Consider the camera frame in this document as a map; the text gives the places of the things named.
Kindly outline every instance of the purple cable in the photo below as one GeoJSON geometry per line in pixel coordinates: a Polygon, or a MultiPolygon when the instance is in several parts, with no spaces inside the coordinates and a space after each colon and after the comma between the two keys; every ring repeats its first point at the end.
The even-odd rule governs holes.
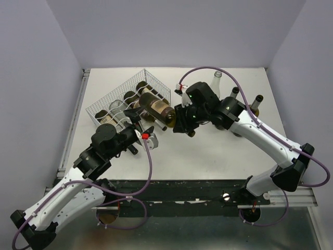
{"type": "Polygon", "coordinates": [[[138,225],[135,225],[135,226],[131,226],[131,227],[118,227],[118,226],[111,226],[111,225],[108,225],[108,224],[104,224],[102,223],[100,220],[99,220],[99,216],[96,215],[96,219],[104,226],[106,226],[107,228],[113,228],[113,229],[121,229],[121,230],[131,230],[131,229],[136,229],[136,228],[139,228],[141,227],[144,223],[146,223],[146,221],[148,220],[148,217],[147,217],[147,208],[145,206],[145,204],[140,201],[139,199],[137,198],[121,198],[121,199],[116,199],[115,201],[111,201],[111,202],[106,202],[104,204],[101,204],[99,206],[106,206],[106,205],[110,205],[112,203],[116,203],[116,202],[120,202],[120,201],[128,201],[129,199],[133,200],[133,201],[136,201],[136,202],[139,202],[143,208],[144,208],[144,211],[145,211],[145,214],[144,214],[144,218],[143,220],[138,224],[138,225]]]}
{"type": "MultiPolygon", "coordinates": [[[[211,66],[202,66],[202,67],[194,68],[194,69],[188,71],[185,75],[183,75],[183,77],[182,77],[182,78],[180,79],[180,81],[179,81],[179,85],[182,86],[182,81],[184,80],[184,78],[185,78],[187,75],[189,75],[190,73],[192,73],[192,72],[194,72],[194,71],[196,71],[196,70],[199,70],[199,69],[214,69],[214,70],[221,71],[221,72],[225,73],[227,76],[229,76],[229,77],[233,80],[233,82],[237,85],[237,87],[239,88],[240,94],[241,94],[241,96],[242,96],[242,98],[243,98],[243,100],[244,100],[245,106],[246,106],[246,110],[248,111],[250,117],[253,119],[253,121],[254,121],[257,125],[259,125],[259,122],[258,122],[258,120],[257,120],[257,117],[256,117],[256,116],[251,112],[251,110],[250,110],[249,103],[248,103],[248,101],[246,100],[246,97],[245,97],[245,94],[244,94],[242,88],[240,87],[238,81],[237,81],[237,80],[236,80],[236,79],[235,79],[235,78],[234,78],[229,72],[227,72],[227,71],[225,71],[225,70],[223,70],[223,69],[220,69],[220,68],[217,68],[217,67],[211,67],[211,66]]],[[[291,145],[289,145],[288,143],[286,143],[285,141],[283,141],[282,139],[280,139],[279,137],[277,137],[275,134],[273,134],[271,131],[269,131],[265,126],[262,126],[262,125],[261,125],[260,128],[261,128],[263,131],[265,131],[265,133],[267,133],[271,138],[275,139],[276,141],[278,141],[278,142],[281,143],[282,145],[285,145],[286,147],[291,148],[291,145]]],[[[306,187],[308,187],[308,188],[311,188],[311,187],[312,187],[312,188],[316,188],[316,187],[319,187],[319,186],[323,186],[323,185],[325,185],[325,184],[329,181],[329,179],[330,179],[330,177],[331,177],[331,174],[330,174],[328,168],[327,168],[323,163],[321,163],[319,160],[317,160],[317,159],[314,158],[313,156],[311,156],[311,155],[309,155],[309,154],[307,154],[307,153],[305,153],[305,152],[303,152],[303,151],[301,151],[301,150],[299,150],[299,149],[292,148],[292,150],[295,151],[295,152],[297,152],[297,153],[299,153],[299,154],[301,154],[301,155],[304,155],[304,156],[307,157],[308,159],[310,159],[310,160],[314,161],[315,163],[317,163],[319,166],[321,166],[321,167],[325,170],[325,172],[326,172],[326,174],[327,174],[326,179],[325,179],[323,182],[319,183],[319,184],[301,184],[300,186],[306,186],[306,187]]]]}
{"type": "Polygon", "coordinates": [[[269,223],[269,224],[256,224],[256,223],[251,223],[251,222],[248,222],[248,221],[246,221],[246,220],[244,219],[244,217],[243,217],[243,212],[242,212],[242,210],[240,209],[238,215],[240,216],[240,218],[241,218],[241,220],[243,221],[243,223],[246,223],[246,224],[249,224],[249,225],[252,225],[252,226],[255,226],[255,227],[270,227],[270,226],[273,226],[273,225],[275,225],[275,224],[278,224],[279,222],[281,222],[282,220],[284,220],[285,217],[286,217],[287,214],[288,214],[288,210],[289,210],[289,200],[288,200],[288,196],[287,196],[286,192],[285,192],[284,190],[282,190],[282,192],[283,192],[283,194],[285,195],[286,203],[287,203],[287,204],[286,204],[286,210],[285,210],[284,214],[281,216],[280,219],[278,219],[278,220],[275,221],[275,222],[269,223]]]}
{"type": "MultiPolygon", "coordinates": [[[[69,182],[67,182],[67,183],[65,183],[64,185],[65,185],[65,188],[68,186],[68,185],[70,185],[70,184],[74,184],[74,183],[82,183],[82,184],[86,184],[86,185],[88,185],[88,186],[93,186],[93,187],[96,187],[96,188],[98,188],[98,189],[100,189],[100,190],[102,190],[102,191],[104,191],[104,192],[107,192],[107,193],[110,193],[110,194],[114,194],[114,195],[118,195],[118,196],[134,196],[134,195],[137,195],[137,194],[140,194],[140,193],[142,193],[146,188],[147,188],[147,186],[149,185],[149,183],[150,183],[150,180],[151,180],[151,176],[152,176],[152,160],[151,160],[151,155],[150,155],[150,152],[149,152],[149,148],[148,148],[148,145],[147,145],[147,141],[146,140],[144,140],[144,146],[145,146],[145,149],[146,149],[146,152],[147,152],[147,156],[148,156],[148,161],[149,161],[149,175],[148,175],[148,180],[147,180],[147,182],[146,182],[146,184],[143,186],[143,188],[142,189],[140,189],[139,191],[137,191],[137,192],[134,192],[134,193],[132,193],[132,194],[122,194],[122,193],[118,193],[118,192],[114,192],[114,191],[111,191],[111,190],[108,190],[108,189],[105,189],[105,188],[103,188],[103,187],[101,187],[101,186],[98,186],[98,185],[95,185],[95,184],[93,184],[93,183],[90,183],[90,182],[87,182],[87,181],[69,181],[69,182]]],[[[57,193],[59,193],[61,190],[62,190],[63,188],[62,187],[59,187],[58,189],[56,189],[48,198],[46,198],[40,205],[39,205],[39,207],[34,211],[34,213],[37,215],[37,213],[57,194],[57,193]]],[[[144,224],[146,221],[147,221],[147,209],[146,209],[146,206],[145,206],[145,204],[142,202],[142,201],[140,201],[140,200],[138,200],[138,199],[136,199],[136,198],[122,198],[122,199],[118,199],[118,200],[116,200],[116,201],[113,201],[113,202],[118,202],[119,200],[127,200],[127,199],[132,199],[132,200],[134,200],[134,201],[137,201],[137,202],[139,202],[143,207],[144,207],[144,210],[145,210],[145,215],[144,215],[144,220],[137,226],[137,227],[140,227],[142,224],[144,224]]],[[[19,234],[21,233],[21,231],[23,230],[23,228],[29,223],[29,221],[31,220],[33,218],[33,216],[31,215],[30,217],[28,217],[28,219],[26,219],[26,221],[20,226],[20,228],[17,230],[17,232],[15,233],[15,235],[14,235],[14,238],[13,238],[13,240],[12,240],[12,243],[11,243],[11,248],[12,248],[12,250],[26,250],[26,249],[28,249],[30,246],[28,245],[28,246],[26,246],[26,247],[24,247],[24,248],[20,248],[20,249],[18,249],[18,248],[16,248],[16,246],[15,246],[15,243],[16,243],[16,240],[17,240],[17,238],[18,238],[18,236],[19,236],[19,234]]]]}

